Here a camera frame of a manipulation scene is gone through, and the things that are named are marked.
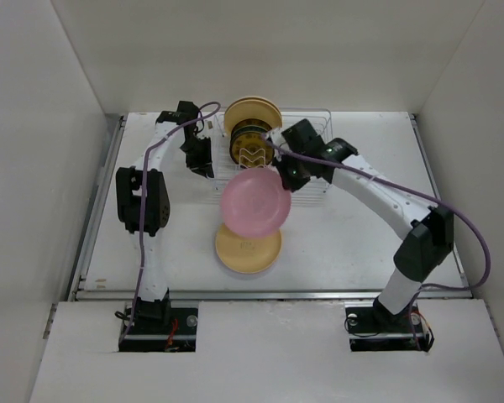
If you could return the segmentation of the white wire dish rack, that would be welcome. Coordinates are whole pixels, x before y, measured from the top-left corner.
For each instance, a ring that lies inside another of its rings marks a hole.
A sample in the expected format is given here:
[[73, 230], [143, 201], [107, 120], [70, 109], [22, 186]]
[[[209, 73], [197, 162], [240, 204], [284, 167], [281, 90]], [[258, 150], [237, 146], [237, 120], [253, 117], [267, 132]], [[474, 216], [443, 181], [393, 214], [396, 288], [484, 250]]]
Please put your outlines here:
[[[213, 119], [213, 131], [211, 134], [213, 172], [211, 180], [213, 187], [212, 203], [218, 204], [225, 186], [243, 169], [236, 165], [229, 155], [230, 135], [224, 128], [224, 112], [218, 113]], [[281, 109], [282, 127], [289, 128], [300, 120], [309, 120], [315, 131], [322, 137], [325, 143], [333, 139], [332, 114], [325, 108], [299, 108], [283, 107]], [[315, 207], [323, 204], [330, 185], [317, 178], [312, 178], [301, 190], [291, 195], [292, 205], [299, 207]]]

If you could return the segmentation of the yellow black patterned plate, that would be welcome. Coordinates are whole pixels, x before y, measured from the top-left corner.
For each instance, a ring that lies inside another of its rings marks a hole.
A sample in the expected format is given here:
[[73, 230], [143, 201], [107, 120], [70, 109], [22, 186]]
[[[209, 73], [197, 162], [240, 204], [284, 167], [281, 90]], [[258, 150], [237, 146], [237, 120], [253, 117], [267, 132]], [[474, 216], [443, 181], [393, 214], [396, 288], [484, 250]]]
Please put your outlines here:
[[268, 166], [274, 150], [264, 141], [263, 134], [249, 132], [230, 137], [229, 155], [232, 161], [245, 169]]

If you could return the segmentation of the pink plate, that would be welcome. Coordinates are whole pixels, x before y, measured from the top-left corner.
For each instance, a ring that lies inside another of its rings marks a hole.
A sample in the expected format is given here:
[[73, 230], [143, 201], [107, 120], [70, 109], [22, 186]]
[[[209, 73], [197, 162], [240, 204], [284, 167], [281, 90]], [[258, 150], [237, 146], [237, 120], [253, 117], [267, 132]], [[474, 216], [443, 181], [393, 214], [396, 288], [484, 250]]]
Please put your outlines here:
[[291, 193], [279, 174], [268, 168], [239, 172], [223, 190], [223, 223], [243, 238], [263, 238], [278, 230], [291, 210]]

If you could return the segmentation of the dark green patterned plate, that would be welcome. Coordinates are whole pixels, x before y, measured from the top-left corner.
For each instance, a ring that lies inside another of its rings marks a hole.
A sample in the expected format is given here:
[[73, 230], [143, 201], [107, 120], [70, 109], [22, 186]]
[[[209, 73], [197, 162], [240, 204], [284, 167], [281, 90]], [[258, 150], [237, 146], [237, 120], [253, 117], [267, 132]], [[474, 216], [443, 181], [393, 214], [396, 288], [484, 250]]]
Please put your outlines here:
[[259, 119], [245, 119], [234, 126], [231, 132], [231, 137], [238, 136], [242, 133], [267, 133], [272, 130], [272, 127]]

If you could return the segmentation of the tan plate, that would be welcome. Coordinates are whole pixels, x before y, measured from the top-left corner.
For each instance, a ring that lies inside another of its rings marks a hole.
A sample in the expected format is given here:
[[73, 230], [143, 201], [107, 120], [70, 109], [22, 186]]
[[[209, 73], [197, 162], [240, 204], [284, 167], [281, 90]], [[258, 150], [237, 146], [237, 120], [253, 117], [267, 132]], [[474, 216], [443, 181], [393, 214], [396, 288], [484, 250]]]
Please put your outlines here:
[[272, 128], [282, 126], [281, 111], [257, 101], [240, 102], [231, 108], [227, 108], [223, 118], [224, 129], [227, 134], [231, 134], [234, 126], [245, 119], [259, 119], [267, 122]]

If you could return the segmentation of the beige plate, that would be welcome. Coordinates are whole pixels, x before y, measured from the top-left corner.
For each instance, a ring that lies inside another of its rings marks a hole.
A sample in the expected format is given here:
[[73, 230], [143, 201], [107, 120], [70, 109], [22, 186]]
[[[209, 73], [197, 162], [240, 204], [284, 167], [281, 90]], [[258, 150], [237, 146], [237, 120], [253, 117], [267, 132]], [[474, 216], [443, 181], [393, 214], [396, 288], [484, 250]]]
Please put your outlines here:
[[215, 236], [215, 250], [228, 269], [243, 275], [255, 275], [269, 269], [282, 250], [282, 231], [263, 238], [243, 238], [222, 224]]

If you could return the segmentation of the cream white plate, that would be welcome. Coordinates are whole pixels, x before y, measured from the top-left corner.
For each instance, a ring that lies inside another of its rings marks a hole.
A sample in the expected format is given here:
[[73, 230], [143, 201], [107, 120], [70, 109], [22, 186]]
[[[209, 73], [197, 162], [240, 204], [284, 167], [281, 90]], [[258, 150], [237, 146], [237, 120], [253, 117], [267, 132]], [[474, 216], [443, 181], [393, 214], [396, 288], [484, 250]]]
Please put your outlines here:
[[279, 108], [269, 99], [264, 98], [264, 97], [257, 97], [257, 96], [247, 96], [247, 97], [241, 97], [234, 102], [232, 102], [227, 108], [231, 108], [232, 106], [240, 103], [240, 102], [245, 102], [245, 101], [257, 101], [257, 102], [263, 102], [265, 104], [270, 105], [272, 108], [279, 110]]

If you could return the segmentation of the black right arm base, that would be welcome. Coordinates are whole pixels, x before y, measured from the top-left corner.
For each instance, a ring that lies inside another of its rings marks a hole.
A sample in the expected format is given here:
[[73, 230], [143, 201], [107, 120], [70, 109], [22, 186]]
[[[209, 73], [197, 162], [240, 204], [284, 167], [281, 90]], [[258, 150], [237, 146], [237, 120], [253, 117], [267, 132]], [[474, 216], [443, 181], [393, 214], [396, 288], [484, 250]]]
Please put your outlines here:
[[435, 342], [433, 330], [417, 305], [391, 317], [388, 311], [383, 315], [370, 304], [350, 304], [345, 307], [344, 328], [349, 348], [355, 353], [428, 353]]

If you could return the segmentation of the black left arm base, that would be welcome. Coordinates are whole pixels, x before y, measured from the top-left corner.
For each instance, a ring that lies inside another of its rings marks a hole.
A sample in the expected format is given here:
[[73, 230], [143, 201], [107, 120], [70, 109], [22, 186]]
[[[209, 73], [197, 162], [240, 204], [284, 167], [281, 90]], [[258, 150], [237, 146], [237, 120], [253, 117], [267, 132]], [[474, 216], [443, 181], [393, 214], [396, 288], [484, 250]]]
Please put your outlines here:
[[197, 346], [198, 307], [173, 307], [169, 300], [137, 301], [114, 312], [122, 324], [120, 353], [194, 353]]

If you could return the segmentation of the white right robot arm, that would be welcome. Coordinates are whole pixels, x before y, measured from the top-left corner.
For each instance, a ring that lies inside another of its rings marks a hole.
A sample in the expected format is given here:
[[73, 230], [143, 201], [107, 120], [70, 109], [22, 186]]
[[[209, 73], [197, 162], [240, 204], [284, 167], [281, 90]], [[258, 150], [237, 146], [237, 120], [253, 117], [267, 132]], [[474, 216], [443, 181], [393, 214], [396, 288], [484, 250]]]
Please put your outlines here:
[[352, 144], [340, 138], [324, 141], [307, 119], [273, 129], [265, 138], [276, 150], [272, 164], [287, 190], [295, 192], [311, 178], [322, 179], [348, 192], [398, 236], [395, 269], [373, 302], [372, 320], [381, 332], [406, 326], [412, 298], [452, 253], [454, 214], [437, 202], [427, 204], [409, 191], [388, 186]]

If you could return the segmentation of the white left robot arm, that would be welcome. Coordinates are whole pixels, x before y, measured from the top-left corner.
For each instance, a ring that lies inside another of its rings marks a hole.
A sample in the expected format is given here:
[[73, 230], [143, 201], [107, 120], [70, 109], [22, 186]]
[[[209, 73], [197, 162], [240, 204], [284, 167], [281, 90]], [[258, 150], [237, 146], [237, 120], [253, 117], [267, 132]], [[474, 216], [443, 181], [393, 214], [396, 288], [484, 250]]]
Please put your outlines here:
[[161, 263], [161, 239], [171, 206], [164, 171], [174, 154], [185, 155], [186, 167], [202, 178], [212, 179], [211, 139], [200, 138], [205, 119], [218, 112], [218, 102], [197, 106], [178, 102], [177, 110], [163, 111], [155, 120], [155, 134], [143, 154], [130, 167], [116, 172], [118, 220], [125, 226], [139, 253], [139, 273], [131, 312], [124, 316], [123, 335], [139, 329], [142, 322], [151, 332], [164, 332], [171, 312], [163, 307], [169, 286]]

